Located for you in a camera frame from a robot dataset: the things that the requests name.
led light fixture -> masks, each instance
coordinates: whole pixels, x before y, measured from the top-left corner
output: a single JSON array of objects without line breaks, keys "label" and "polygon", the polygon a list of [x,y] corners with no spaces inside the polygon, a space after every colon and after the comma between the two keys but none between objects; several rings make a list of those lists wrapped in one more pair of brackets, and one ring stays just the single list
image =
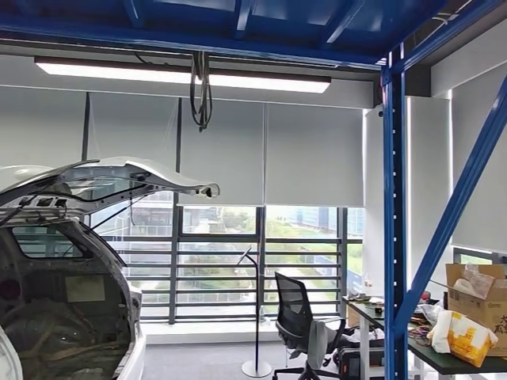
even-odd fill
[{"label": "led light fixture", "polygon": [[[51,75],[190,84],[190,67],[39,57],[36,58],[36,65]],[[329,86],[331,79],[295,74],[212,69],[209,74],[209,83],[212,86],[243,89],[323,93]]]}]

yellow package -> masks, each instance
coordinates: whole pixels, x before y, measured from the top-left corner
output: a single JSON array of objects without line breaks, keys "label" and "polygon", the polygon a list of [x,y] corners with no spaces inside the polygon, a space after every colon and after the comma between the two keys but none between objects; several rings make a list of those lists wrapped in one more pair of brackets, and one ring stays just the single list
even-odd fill
[{"label": "yellow package", "polygon": [[451,353],[478,368],[482,366],[489,349],[498,341],[488,328],[447,310],[438,314],[437,325],[428,337],[436,352]]},{"label": "yellow package", "polygon": [[498,339],[491,330],[456,312],[452,312],[447,341],[451,354],[475,367],[481,367]]}]

cardboard box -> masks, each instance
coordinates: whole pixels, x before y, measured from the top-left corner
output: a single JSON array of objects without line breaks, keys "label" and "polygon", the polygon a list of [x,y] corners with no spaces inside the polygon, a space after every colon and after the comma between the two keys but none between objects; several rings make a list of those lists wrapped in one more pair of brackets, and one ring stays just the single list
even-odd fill
[{"label": "cardboard box", "polygon": [[347,318],[348,327],[356,327],[360,325],[360,315],[347,305]]},{"label": "cardboard box", "polygon": [[[486,299],[454,289],[454,284],[462,278],[465,267],[464,264],[445,266],[449,288],[448,308],[487,327],[498,337],[496,346],[490,350],[487,356],[507,356],[507,287],[495,287],[493,283]],[[502,279],[505,282],[503,265],[478,265],[478,267],[480,273]]]}]

blue steel beam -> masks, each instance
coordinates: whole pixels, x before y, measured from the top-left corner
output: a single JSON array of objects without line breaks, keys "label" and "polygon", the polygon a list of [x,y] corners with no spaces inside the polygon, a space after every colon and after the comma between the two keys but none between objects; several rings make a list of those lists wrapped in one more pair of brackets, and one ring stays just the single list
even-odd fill
[{"label": "blue steel beam", "polygon": [[245,36],[248,18],[252,14],[253,2],[254,0],[236,0],[236,10],[234,13],[236,15],[236,30],[235,37],[237,40],[241,40]]},{"label": "blue steel beam", "polygon": [[25,16],[35,17],[39,14],[39,9],[32,0],[16,0],[16,6]]},{"label": "blue steel beam", "polygon": [[365,0],[349,0],[344,12],[336,12],[326,25],[325,32],[320,38],[321,48],[329,48],[338,37],[341,36],[353,18],[364,5]]},{"label": "blue steel beam", "polygon": [[393,70],[397,73],[408,70],[502,2],[504,0],[474,0],[459,12],[456,19],[449,21],[447,25],[438,29],[433,36],[410,51],[404,59],[395,64]]},{"label": "blue steel beam", "polygon": [[144,27],[144,11],[142,8],[141,1],[123,0],[123,6],[134,28]]},{"label": "blue steel beam", "polygon": [[471,149],[453,195],[429,242],[425,256],[394,321],[395,333],[407,332],[407,325],[438,264],[449,239],[488,163],[498,139],[507,123],[507,77],[498,92],[486,122]]},{"label": "blue steel beam", "polygon": [[172,32],[155,32],[144,29],[131,30],[108,26],[30,20],[23,17],[0,17],[0,30],[27,33],[36,36],[88,40],[95,43],[125,44],[140,48],[202,50],[226,55],[246,55],[268,59],[285,59],[305,63],[326,63],[344,67],[380,70],[378,58],[371,55],[351,54],[342,51],[321,51],[284,44],[264,44],[243,40],[230,40],[212,36],[182,35]]},{"label": "blue steel beam", "polygon": [[384,123],[384,266],[385,378],[408,376],[407,330],[394,335],[394,321],[407,290],[405,209],[405,73],[391,67],[403,58],[403,45],[382,69]]}]

office chair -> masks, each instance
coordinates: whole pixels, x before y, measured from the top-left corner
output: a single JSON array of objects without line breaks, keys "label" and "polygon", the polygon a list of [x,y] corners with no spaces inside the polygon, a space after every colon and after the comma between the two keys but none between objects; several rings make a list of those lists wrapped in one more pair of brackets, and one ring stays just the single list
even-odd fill
[{"label": "office chair", "polygon": [[[310,328],[314,316],[311,313],[306,287],[301,281],[291,279],[275,272],[278,287],[280,308],[277,319],[279,335],[287,348],[308,354]],[[334,318],[332,321],[341,321],[335,336],[328,339],[326,354],[332,353],[339,344],[339,338],[345,328],[343,318]],[[300,374],[298,380],[320,380],[319,376],[340,378],[339,374],[326,370],[314,370],[308,365],[300,368],[283,368],[274,370],[273,380],[278,380],[278,374]]]}]

